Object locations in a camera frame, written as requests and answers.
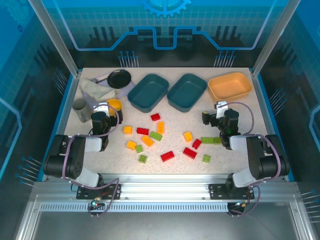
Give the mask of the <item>perforated metal strip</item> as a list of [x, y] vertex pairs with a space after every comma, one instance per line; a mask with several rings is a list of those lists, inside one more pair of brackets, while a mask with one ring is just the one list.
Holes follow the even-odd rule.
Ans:
[[[42, 202], [38, 208], [41, 212], [87, 212], [89, 202]], [[114, 202], [111, 213], [226, 213], [226, 202]]]

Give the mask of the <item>teal plastic container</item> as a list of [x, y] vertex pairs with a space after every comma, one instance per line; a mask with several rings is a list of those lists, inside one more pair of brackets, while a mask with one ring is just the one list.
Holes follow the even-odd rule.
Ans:
[[137, 110], [149, 113], [167, 94], [169, 86], [166, 79], [150, 73], [132, 88], [127, 99]]
[[192, 74], [184, 74], [168, 91], [167, 100], [171, 107], [187, 113], [207, 90], [207, 82]]

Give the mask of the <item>black frying pan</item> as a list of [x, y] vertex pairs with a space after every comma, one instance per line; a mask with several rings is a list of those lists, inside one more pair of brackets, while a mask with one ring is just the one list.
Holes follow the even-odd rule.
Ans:
[[107, 73], [91, 79], [91, 81], [96, 84], [107, 81], [108, 86], [114, 89], [121, 89], [126, 87], [131, 82], [131, 80], [131, 74], [124, 69], [117, 69], [112, 71], [111, 73]]

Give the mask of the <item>aluminium frame post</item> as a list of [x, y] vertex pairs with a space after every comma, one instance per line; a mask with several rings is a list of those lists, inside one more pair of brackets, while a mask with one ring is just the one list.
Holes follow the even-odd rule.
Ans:
[[258, 76], [263, 66], [267, 62], [270, 54], [275, 48], [278, 40], [283, 34], [285, 28], [287, 27], [289, 21], [291, 20], [300, 2], [301, 0], [288, 0], [277, 23], [275, 24], [275, 27], [273, 28], [268, 40], [266, 41], [262, 51], [260, 52], [253, 66], [252, 73], [251, 73], [251, 76], [253, 78], [256, 78]]
[[67, 46], [65, 45], [58, 29], [56, 28], [42, 0], [28, 0], [28, 2], [33, 8], [35, 14], [37, 15], [39, 21], [44, 27], [55, 48], [57, 49], [66, 67], [68, 68], [73, 77], [77, 77], [79, 73], [78, 67], [76, 66], [76, 63], [74, 62]]

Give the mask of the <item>yellow bowl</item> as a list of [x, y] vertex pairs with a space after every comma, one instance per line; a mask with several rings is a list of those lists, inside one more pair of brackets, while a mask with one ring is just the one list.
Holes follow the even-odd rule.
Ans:
[[109, 108], [109, 116], [110, 117], [115, 117], [116, 113], [114, 110], [119, 111], [122, 110], [122, 102], [118, 99], [109, 99], [107, 100], [108, 108]]

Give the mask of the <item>orange plastic container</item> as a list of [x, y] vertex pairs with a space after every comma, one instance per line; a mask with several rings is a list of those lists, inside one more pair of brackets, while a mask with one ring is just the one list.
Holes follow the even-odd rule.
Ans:
[[241, 72], [214, 77], [208, 81], [207, 85], [208, 92], [216, 103], [245, 98], [253, 90], [251, 81]]

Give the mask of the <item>aluminium table rail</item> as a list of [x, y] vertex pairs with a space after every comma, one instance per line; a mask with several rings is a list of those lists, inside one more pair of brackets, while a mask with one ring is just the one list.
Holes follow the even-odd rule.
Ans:
[[[121, 202], [209, 202], [209, 185], [224, 184], [227, 174], [104, 174], [105, 183], [118, 178]], [[296, 182], [285, 177], [259, 184], [260, 202], [301, 202]], [[74, 202], [75, 192], [69, 182], [54, 177], [36, 182], [30, 202]]]

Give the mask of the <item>grey cup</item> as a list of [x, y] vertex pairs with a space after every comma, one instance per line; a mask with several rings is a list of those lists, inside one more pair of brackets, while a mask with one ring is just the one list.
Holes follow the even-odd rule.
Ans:
[[87, 121], [91, 120], [93, 110], [84, 98], [75, 99], [72, 103], [72, 109], [77, 114], [81, 123], [86, 123]]

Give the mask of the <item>beige cloth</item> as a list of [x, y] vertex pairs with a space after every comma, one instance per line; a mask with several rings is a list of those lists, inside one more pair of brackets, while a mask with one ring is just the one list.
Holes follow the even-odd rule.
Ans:
[[98, 85], [88, 78], [85, 78], [80, 82], [80, 89], [96, 102], [106, 102], [109, 99], [115, 99], [122, 92], [121, 89]]

